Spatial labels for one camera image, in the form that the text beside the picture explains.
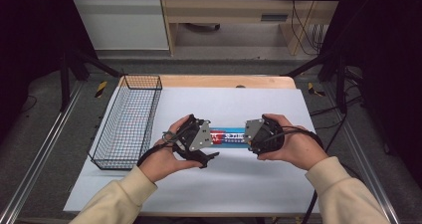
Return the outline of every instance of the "hand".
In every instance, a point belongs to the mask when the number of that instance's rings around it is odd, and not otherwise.
[[[284,115],[265,113],[264,116],[273,119],[283,126],[293,126]],[[294,166],[310,170],[318,162],[328,158],[325,151],[310,136],[303,133],[285,135],[285,144],[277,151],[266,152],[258,156],[259,160],[282,160]]]
[[[172,133],[177,133],[177,130],[188,120],[188,118],[189,115],[181,118],[172,124],[168,130]],[[168,134],[166,139],[171,139],[171,135]],[[163,143],[164,140],[161,138],[155,143],[155,145]],[[153,153],[139,166],[139,169],[151,182],[161,180],[167,175],[179,170],[202,166],[202,164],[197,161],[176,159],[173,154],[172,145],[175,144],[168,143],[167,147],[161,148]]]

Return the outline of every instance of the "wire basket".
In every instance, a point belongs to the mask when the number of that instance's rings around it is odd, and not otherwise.
[[[91,161],[103,170],[130,170],[149,150],[162,91],[159,76],[124,76],[99,129]]]

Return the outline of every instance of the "gray floor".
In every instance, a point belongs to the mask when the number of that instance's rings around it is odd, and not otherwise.
[[[131,59],[122,60],[121,54],[103,54],[104,63],[127,73],[137,74],[236,74],[279,75],[302,65],[312,56],[288,54],[282,34],[276,26],[222,25],[221,30],[182,26],[179,31],[176,53],[151,51],[131,54]],[[83,82],[81,95],[56,141],[37,182],[33,186],[22,210],[19,222],[23,223],[67,223],[72,214],[64,213],[63,207],[70,189],[78,178],[91,138],[107,105],[107,100],[116,85],[116,79],[88,65],[91,76]],[[308,93],[308,83],[317,91],[331,83],[320,84],[316,78],[318,67],[295,78],[303,91],[307,106],[318,111],[332,106],[328,97]],[[101,98],[94,98],[98,85],[108,81]],[[37,155],[60,108],[60,76],[55,72],[37,81],[30,87],[30,96],[12,130],[0,146],[0,208],[3,210],[13,197],[32,160]],[[351,88],[348,99],[359,96],[358,89]],[[382,139],[374,127],[366,109],[355,103],[348,108],[350,123],[359,143],[364,148],[401,223],[422,223],[422,191],[413,181],[401,159],[387,155]],[[338,122],[335,112],[313,116],[317,134],[327,144],[335,127],[320,128]],[[330,155],[336,155],[353,169],[358,168],[350,155],[343,131],[335,139]],[[139,223],[257,223],[254,218],[151,218],[144,217]],[[319,223],[318,219],[310,223]],[[294,218],[279,223],[295,223]]]

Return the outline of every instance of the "person's left hand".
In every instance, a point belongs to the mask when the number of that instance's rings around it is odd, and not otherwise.
[[[168,130],[172,133],[177,133],[177,130],[188,120],[188,118],[189,115],[181,118],[172,124]],[[166,139],[171,139],[171,135],[168,134]],[[161,138],[155,145],[163,143],[164,140]],[[139,169],[151,182],[161,180],[176,171],[202,166],[202,163],[198,161],[176,159],[173,154],[172,145],[176,144],[169,142],[167,147],[161,148],[153,153],[139,166]]]

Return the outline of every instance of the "beige sleeve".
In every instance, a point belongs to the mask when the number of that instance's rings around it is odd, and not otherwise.
[[[306,177],[316,189],[324,224],[389,223],[367,187],[352,178],[337,157],[317,163]]]
[[[157,186],[134,167],[124,179],[112,181],[100,190],[71,223],[132,224],[142,203],[156,189]]]

